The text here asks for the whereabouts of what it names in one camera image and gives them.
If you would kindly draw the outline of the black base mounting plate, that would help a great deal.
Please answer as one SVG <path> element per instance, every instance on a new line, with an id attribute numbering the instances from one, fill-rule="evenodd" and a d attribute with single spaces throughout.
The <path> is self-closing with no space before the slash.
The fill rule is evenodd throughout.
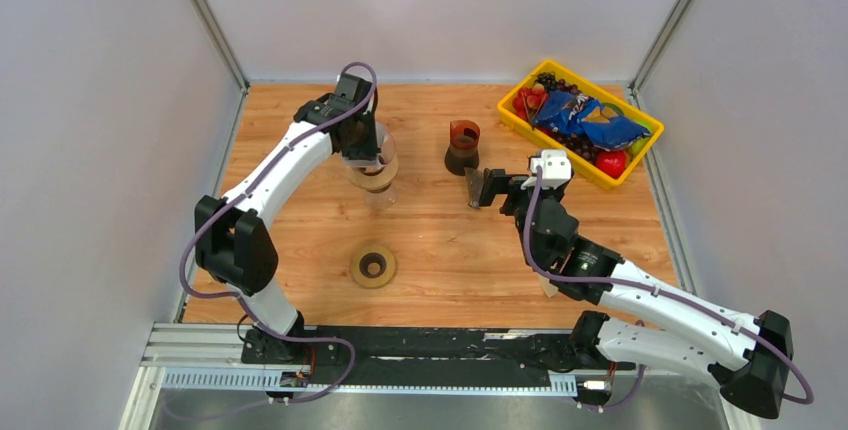
<path id="1" fill-rule="evenodd" d="M 542 387 L 552 372 L 611 366 L 570 332 L 507 338 L 501 329 L 317 326 L 299 335 L 302 342 L 287 343 L 250 329 L 241 361 L 303 365 L 317 384 L 483 388 Z"/>

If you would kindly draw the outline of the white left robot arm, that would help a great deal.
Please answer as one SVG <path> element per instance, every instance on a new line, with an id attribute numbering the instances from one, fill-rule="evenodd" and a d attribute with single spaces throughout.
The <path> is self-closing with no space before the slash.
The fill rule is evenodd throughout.
<path id="1" fill-rule="evenodd" d="M 341 73 L 332 92 L 295 112 L 284 136 L 244 180 L 195 206 L 196 265 L 225 285 L 226 295 L 269 335 L 267 350 L 280 363 L 297 362 L 306 338 L 296 330 L 301 313 L 276 281 L 279 256 L 271 228 L 294 191 L 332 155 L 365 165 L 378 161 L 376 107 L 375 82 Z"/>

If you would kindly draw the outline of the yellow plastic bin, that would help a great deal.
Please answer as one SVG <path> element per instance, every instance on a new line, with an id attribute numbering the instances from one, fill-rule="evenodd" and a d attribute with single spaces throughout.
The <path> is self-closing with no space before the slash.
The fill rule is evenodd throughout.
<path id="1" fill-rule="evenodd" d="M 498 103 L 501 121 L 542 149 L 564 150 L 575 171 L 620 186 L 664 131 L 657 119 L 552 60 Z"/>

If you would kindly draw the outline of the brown paper coffee filter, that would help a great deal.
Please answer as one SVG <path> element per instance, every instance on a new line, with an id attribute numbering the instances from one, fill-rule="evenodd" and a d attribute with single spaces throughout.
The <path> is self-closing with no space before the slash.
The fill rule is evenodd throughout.
<path id="1" fill-rule="evenodd" d="M 551 283 L 551 281 L 542 275 L 538 275 L 538 280 L 540 287 L 547 298 L 552 298 L 556 296 L 559 292 L 559 289 Z"/>

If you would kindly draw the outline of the aluminium frame rail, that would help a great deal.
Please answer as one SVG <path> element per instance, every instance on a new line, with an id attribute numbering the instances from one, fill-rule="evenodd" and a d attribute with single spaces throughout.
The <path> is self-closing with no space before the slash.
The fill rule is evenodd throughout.
<path id="1" fill-rule="evenodd" d="M 158 324 L 145 349 L 121 427 L 152 422 L 167 388 L 241 390 L 281 398 L 326 387 L 401 395 L 565 397 L 598 404 L 618 374 L 573 347 L 566 331 L 310 327 L 302 343 L 242 324 Z"/>

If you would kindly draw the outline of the dark grape bunch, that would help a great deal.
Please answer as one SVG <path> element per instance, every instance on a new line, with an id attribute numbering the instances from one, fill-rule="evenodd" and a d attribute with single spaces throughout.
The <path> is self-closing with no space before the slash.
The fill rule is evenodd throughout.
<path id="1" fill-rule="evenodd" d="M 578 122 L 587 116 L 585 110 L 593 98 L 581 92 L 576 84 L 558 79 L 553 72 L 537 74 L 534 84 L 542 86 L 544 100 L 533 111 L 531 125 L 593 163 L 599 150 Z"/>

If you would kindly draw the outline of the clear plastic cone dripper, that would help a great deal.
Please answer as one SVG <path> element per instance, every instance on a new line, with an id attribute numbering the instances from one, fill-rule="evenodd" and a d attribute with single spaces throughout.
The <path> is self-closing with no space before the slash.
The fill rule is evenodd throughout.
<path id="1" fill-rule="evenodd" d="M 395 158 L 396 144 L 393 135 L 383 123 L 376 123 L 376 141 L 378 152 L 374 160 L 363 161 L 357 165 L 366 174 L 376 174 L 387 167 Z"/>

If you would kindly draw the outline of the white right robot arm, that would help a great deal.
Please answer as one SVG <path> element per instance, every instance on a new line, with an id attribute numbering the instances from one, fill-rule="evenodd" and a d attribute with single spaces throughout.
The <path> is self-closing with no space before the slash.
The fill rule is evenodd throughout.
<path id="1" fill-rule="evenodd" d="M 790 321 L 766 310 L 759 315 L 712 304 L 653 277 L 619 253 L 578 232 L 579 222 L 561 200 L 565 187 L 536 189 L 531 176 L 502 169 L 476 172 L 470 192 L 476 208 L 505 198 L 501 214 L 515 222 L 527 265 L 560 293 L 655 324 L 635 328 L 598 310 L 574 327 L 571 353 L 584 367 L 603 360 L 633 362 L 699 380 L 735 407 L 764 419 L 779 416 L 789 400 L 793 370 Z"/>

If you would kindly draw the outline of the clear glass carafe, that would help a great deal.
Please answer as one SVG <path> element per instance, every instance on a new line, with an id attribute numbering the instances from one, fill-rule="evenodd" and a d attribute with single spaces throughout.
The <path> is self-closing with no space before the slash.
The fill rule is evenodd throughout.
<path id="1" fill-rule="evenodd" d="M 367 191 L 365 193 L 365 202 L 373 212 L 387 211 L 396 203 L 397 198 L 397 191 L 392 186 L 380 191 Z"/>

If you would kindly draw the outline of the wooden ring dripper holder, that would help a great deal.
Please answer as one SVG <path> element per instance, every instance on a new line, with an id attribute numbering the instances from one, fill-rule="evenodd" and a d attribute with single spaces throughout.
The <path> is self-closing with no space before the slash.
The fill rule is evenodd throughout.
<path id="1" fill-rule="evenodd" d="M 377 172 L 364 172 L 360 167 L 347 167 L 345 175 L 357 188 L 371 193 L 381 193 L 390 187 L 399 169 L 398 158 L 393 159 Z"/>

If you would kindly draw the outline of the green apple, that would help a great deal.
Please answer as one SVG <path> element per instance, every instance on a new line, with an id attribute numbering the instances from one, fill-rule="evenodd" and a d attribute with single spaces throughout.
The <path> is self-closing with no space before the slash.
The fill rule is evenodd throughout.
<path id="1" fill-rule="evenodd" d="M 649 143 L 650 139 L 653 136 L 653 130 L 652 130 L 649 122 L 644 121 L 642 119 L 636 119 L 635 123 L 644 127 L 646 129 L 646 131 L 643 133 L 643 136 L 640 139 L 634 141 L 628 147 L 627 152 L 628 152 L 628 155 L 631 158 L 635 158 L 642 151 L 642 149 Z"/>

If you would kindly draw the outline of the red apple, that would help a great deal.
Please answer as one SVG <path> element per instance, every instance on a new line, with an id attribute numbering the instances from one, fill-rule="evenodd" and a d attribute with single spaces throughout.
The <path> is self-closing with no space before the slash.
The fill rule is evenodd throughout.
<path id="1" fill-rule="evenodd" d="M 595 167 L 610 178 L 618 179 L 626 170 L 628 159 L 624 150 L 600 151 L 595 158 Z"/>

